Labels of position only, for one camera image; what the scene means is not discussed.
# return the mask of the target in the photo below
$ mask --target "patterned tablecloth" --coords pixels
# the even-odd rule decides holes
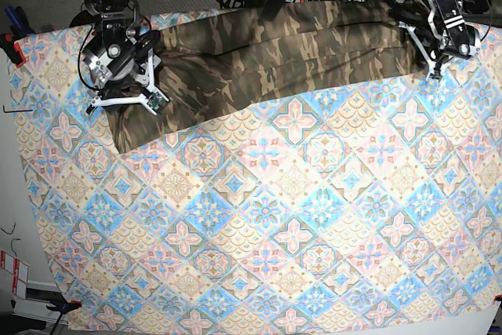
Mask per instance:
[[[187,15],[153,19],[157,27]],[[461,315],[502,293],[502,31],[441,82],[252,106],[115,150],[76,57],[9,65],[23,162],[74,330],[324,333]]]

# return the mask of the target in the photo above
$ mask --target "robotic arm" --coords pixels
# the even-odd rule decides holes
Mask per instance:
[[[93,39],[82,50],[84,62],[96,78],[96,95],[87,113],[99,106],[141,104],[157,115],[158,109],[169,102],[155,85],[160,58],[154,55],[153,48],[160,32],[141,34],[137,0],[85,0],[85,6],[100,20]],[[109,98],[109,93],[124,81],[133,82],[140,95]]]
[[[262,19],[273,20],[285,0],[253,1],[245,5],[264,5]],[[427,61],[427,78],[441,79],[452,58],[470,59],[478,53],[479,33],[465,24],[463,0],[423,0],[420,7],[425,12],[410,12],[395,0],[384,1]],[[92,41],[81,51],[96,78],[92,88],[96,96],[88,112],[99,106],[141,104],[156,115],[169,102],[155,85],[160,59],[153,53],[153,46],[160,39],[160,32],[149,30],[141,34],[137,0],[85,0],[85,5],[99,20]],[[140,88],[139,96],[110,98],[113,88],[128,81]]]
[[[466,25],[463,0],[423,0],[428,7],[428,38],[417,35],[419,25],[402,21],[429,67],[427,77],[441,79],[445,64],[452,58],[470,59],[477,55],[481,40],[476,28]]]

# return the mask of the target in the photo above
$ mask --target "wire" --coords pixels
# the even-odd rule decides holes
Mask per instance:
[[[14,255],[17,257],[16,250],[14,249],[14,241],[20,241],[21,239],[11,239],[10,240],[10,249],[13,251]]]
[[[13,225],[13,229],[12,231],[6,231],[4,228],[0,228],[0,230],[2,230],[6,235],[13,235],[14,234],[14,231],[16,230],[16,221],[14,221],[14,225]],[[10,249],[12,250],[12,252],[14,253],[14,255],[17,257],[17,252],[16,250],[14,249],[14,241],[20,241],[21,239],[11,239],[10,240]]]
[[[7,232],[4,228],[0,228],[0,229],[2,229],[2,231],[3,231],[6,235],[13,235],[13,234],[14,234],[14,231],[16,230],[16,221],[14,221],[14,226],[13,226],[12,231],[10,231],[10,233],[9,233],[9,232]]]
[[[488,37],[489,31],[491,31],[491,29],[492,29],[492,22],[493,22],[492,5],[489,2],[489,0],[485,0],[485,2],[488,5],[489,26],[488,26],[488,30],[486,31],[485,35],[483,36],[483,38],[481,38],[481,42],[485,41],[486,37]]]
[[[101,91],[100,88],[96,88],[95,86],[90,86],[89,84],[87,84],[85,82],[84,78],[82,77],[82,73],[80,71],[80,59],[82,58],[82,50],[84,49],[85,43],[87,42],[87,38],[89,38],[91,31],[93,31],[93,30],[94,30],[94,25],[91,25],[91,28],[89,29],[89,31],[87,32],[87,35],[84,38],[84,41],[80,45],[80,50],[78,51],[78,59],[77,59],[77,70],[78,70],[78,76],[80,78],[80,81],[82,82],[82,84],[84,86],[93,90],[94,92],[100,92]]]

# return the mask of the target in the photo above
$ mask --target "pink flower motif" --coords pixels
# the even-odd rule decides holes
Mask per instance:
[[[486,127],[491,131],[493,139],[499,141],[502,137],[502,104],[497,106],[494,115],[486,119]]]
[[[43,138],[35,151],[35,155],[31,158],[30,164],[49,183],[55,184],[57,177],[66,165],[66,161],[60,149],[49,139]]]
[[[190,312],[190,318],[185,318],[180,321],[180,324],[189,329],[192,335],[203,335],[204,330],[211,327],[212,323],[208,319],[202,318],[200,313],[196,310]]]
[[[362,161],[378,177],[385,176],[402,154],[404,144],[389,125],[378,127],[358,148]]]
[[[406,141],[411,141],[417,134],[417,129],[427,125],[427,116],[418,110],[417,100],[412,98],[405,105],[404,112],[397,112],[392,122],[397,128],[402,130],[402,135]]]
[[[474,237],[479,237],[483,233],[483,229],[487,228],[492,223],[492,218],[486,213],[486,206],[481,207],[478,216],[471,218],[467,222],[467,226],[472,230]]]
[[[471,237],[467,235],[463,228],[460,228],[454,235],[439,247],[439,252],[450,264],[464,255],[464,252],[471,246]]]
[[[197,254],[195,267],[210,279],[218,279],[230,271],[230,258],[218,249],[205,249]]]
[[[434,168],[448,153],[448,140],[438,131],[426,133],[417,144],[417,157],[426,168]]]
[[[450,313],[454,313],[460,306],[462,306],[466,302],[467,297],[464,296],[462,289],[459,289],[452,298],[445,301],[445,307]]]
[[[326,273],[336,262],[335,250],[328,245],[314,244],[301,257],[301,267],[314,275]]]
[[[284,252],[269,241],[263,241],[241,261],[242,266],[246,270],[264,281],[269,280],[287,262],[288,260]]]
[[[375,235],[372,235],[347,258],[361,274],[369,275],[388,255],[389,249]]]
[[[405,214],[400,212],[394,216],[392,224],[386,225],[380,231],[384,237],[389,238],[392,247],[397,247],[403,237],[413,232],[413,226],[410,223],[406,223],[405,220]]]
[[[299,317],[296,315],[296,310],[290,308],[286,311],[284,317],[277,318],[274,323],[279,327],[284,327],[287,334],[297,333],[301,326],[305,324],[307,320],[304,317]]]
[[[320,173],[327,174],[344,159],[344,143],[341,139],[329,131],[321,128],[322,133],[312,137],[304,144],[304,158]]]
[[[110,168],[108,149],[96,141],[86,141],[77,150],[77,165],[93,179],[103,178]]]
[[[27,66],[33,74],[38,72],[53,46],[49,35],[30,35],[20,41]]]
[[[415,266],[430,254],[429,241],[425,237],[410,239],[401,249],[401,260]]]
[[[387,317],[390,317],[395,313],[393,308],[387,306],[387,301],[383,300],[378,304],[375,310],[372,310],[366,314],[366,318],[372,319],[375,326],[382,326]]]
[[[184,165],[201,176],[213,175],[223,159],[223,147],[210,137],[193,137],[183,149]]]
[[[316,123],[314,115],[304,112],[304,104],[297,98],[289,102],[287,112],[279,112],[274,119],[274,125],[286,130],[287,138],[294,144],[301,142],[305,131],[313,129]]]
[[[153,179],[168,159],[167,151],[158,141],[145,144],[122,156],[122,161],[147,182]]]
[[[113,312],[113,309],[108,305],[104,305],[103,313],[98,314],[96,318],[98,318],[101,322],[106,323],[110,330],[113,331],[118,328],[117,325],[120,325],[124,321],[124,318],[118,314],[115,314]]]
[[[257,176],[271,177],[289,157],[289,147],[273,129],[258,129],[238,156]]]
[[[166,282],[176,272],[182,261],[163,244],[155,244],[146,252],[140,263],[161,282]]]
[[[297,219],[292,219],[284,231],[274,236],[277,242],[286,244],[286,250],[291,254],[297,253],[300,250],[300,244],[308,242],[311,238],[312,233],[302,228],[301,222]]]
[[[478,126],[471,135],[459,146],[458,152],[467,168],[474,172],[485,157],[492,151],[489,138]]]
[[[69,239],[63,242],[54,258],[73,276],[80,276],[89,262],[89,258]]]
[[[98,245],[103,239],[99,233],[91,231],[89,225],[85,221],[81,221],[78,225],[78,230],[71,237],[81,244],[87,253],[92,254],[95,250],[94,245]]]
[[[188,225],[184,221],[176,224],[176,231],[166,236],[166,241],[171,246],[178,249],[178,253],[183,257],[188,257],[192,253],[193,246],[202,242],[202,238],[197,233],[190,233]]]
[[[68,114],[63,111],[57,118],[57,124],[50,130],[49,135],[59,142],[67,153],[70,153],[78,138],[82,135],[82,130],[75,122],[71,122]]]
[[[100,266],[114,275],[124,275],[131,263],[126,254],[116,246],[107,246],[100,250]]]

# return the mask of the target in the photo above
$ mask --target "camouflage pants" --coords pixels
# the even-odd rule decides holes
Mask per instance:
[[[240,9],[165,29],[159,87],[171,102],[108,112],[120,153],[250,104],[420,70],[413,43],[380,4],[285,5],[273,22]]]

